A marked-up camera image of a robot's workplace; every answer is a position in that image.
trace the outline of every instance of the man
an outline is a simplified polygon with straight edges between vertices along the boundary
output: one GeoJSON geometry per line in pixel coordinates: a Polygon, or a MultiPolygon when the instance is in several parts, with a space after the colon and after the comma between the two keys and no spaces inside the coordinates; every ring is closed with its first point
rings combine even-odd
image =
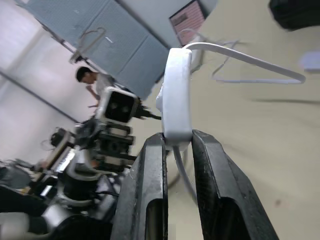
{"type": "Polygon", "coordinates": [[[76,79],[79,83],[85,83],[85,87],[89,93],[97,100],[96,105],[89,106],[89,108],[94,108],[99,105],[100,98],[106,87],[114,86],[115,79],[108,75],[100,72],[91,71],[90,68],[82,66],[78,68],[75,74],[76,79]],[[92,89],[92,85],[95,83],[95,91],[92,89]]]}

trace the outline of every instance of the white object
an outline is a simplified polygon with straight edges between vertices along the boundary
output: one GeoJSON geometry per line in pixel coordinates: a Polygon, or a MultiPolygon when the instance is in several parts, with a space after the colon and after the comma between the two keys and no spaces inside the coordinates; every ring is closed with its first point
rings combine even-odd
{"type": "Polygon", "coordinates": [[[162,85],[162,130],[167,146],[189,145],[192,126],[189,106],[190,70],[192,52],[183,48],[172,48],[165,66],[162,85]]]}
{"type": "Polygon", "coordinates": [[[186,149],[192,139],[191,113],[190,113],[190,74],[191,58],[190,50],[208,50],[220,53],[231,58],[238,59],[248,64],[287,76],[293,79],[255,79],[255,80],[221,80],[226,83],[274,83],[274,84],[303,84],[306,77],[297,72],[246,55],[233,49],[217,44],[196,42],[183,48],[172,48],[169,52],[165,66],[164,80],[159,95],[156,98],[156,106],[162,112],[162,130],[166,148],[173,148],[176,164],[185,186],[197,203],[196,191],[186,173],[181,161],[180,151],[186,149]]]}
{"type": "Polygon", "coordinates": [[[320,51],[306,52],[301,60],[300,64],[306,72],[319,72],[320,71],[320,51]]]}

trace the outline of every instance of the white wall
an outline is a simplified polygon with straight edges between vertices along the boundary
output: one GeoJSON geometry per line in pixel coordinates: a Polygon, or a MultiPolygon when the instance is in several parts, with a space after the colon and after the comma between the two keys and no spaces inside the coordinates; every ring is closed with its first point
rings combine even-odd
{"type": "MultiPolygon", "coordinates": [[[[71,53],[13,0],[0,0],[0,70],[78,121],[87,120],[95,99],[75,79],[84,64],[71,65],[71,53]]],[[[0,77],[0,159],[31,163],[46,158],[41,148],[56,127],[74,122],[0,77]]]]}
{"type": "MultiPolygon", "coordinates": [[[[191,0],[118,0],[127,11],[144,24],[162,43],[168,47],[180,46],[169,17],[187,5],[191,0]]],[[[217,0],[200,0],[200,4],[210,13],[217,0]]]]}

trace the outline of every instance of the floor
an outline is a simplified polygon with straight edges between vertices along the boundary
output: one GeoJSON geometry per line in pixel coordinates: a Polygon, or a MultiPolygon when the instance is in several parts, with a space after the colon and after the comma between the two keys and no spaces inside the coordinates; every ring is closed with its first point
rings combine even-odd
{"type": "MultiPolygon", "coordinates": [[[[274,22],[268,2],[221,0],[200,31],[212,40],[240,39],[236,50],[303,73],[299,59],[320,47],[320,28],[287,32],[274,22]]],[[[206,64],[192,76],[193,128],[215,136],[248,175],[281,240],[319,239],[320,75],[305,74],[303,85],[217,83],[211,73],[223,59],[206,53],[206,64]]],[[[225,79],[277,78],[236,60],[219,74],[225,79]]],[[[155,113],[159,88],[146,101],[155,113]]],[[[152,119],[134,120],[132,126],[134,152],[161,131],[160,121],[152,119]]],[[[169,158],[169,182],[176,174],[169,158]]],[[[198,209],[181,181],[169,190],[169,239],[202,239],[198,209]]]]}

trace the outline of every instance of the gray panel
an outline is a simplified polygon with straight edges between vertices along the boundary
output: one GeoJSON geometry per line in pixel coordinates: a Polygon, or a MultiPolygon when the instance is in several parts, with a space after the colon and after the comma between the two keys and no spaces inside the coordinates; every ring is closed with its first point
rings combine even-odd
{"type": "Polygon", "coordinates": [[[25,8],[73,46],[109,0],[30,0],[25,8]]]}
{"type": "MultiPolygon", "coordinates": [[[[87,31],[102,27],[105,36],[84,55],[116,77],[149,34],[118,3],[110,1],[87,31]]],[[[88,46],[100,33],[90,33],[83,41],[88,46]]]]}
{"type": "Polygon", "coordinates": [[[169,50],[152,35],[143,42],[117,80],[142,99],[151,93],[165,70],[169,50]]]}

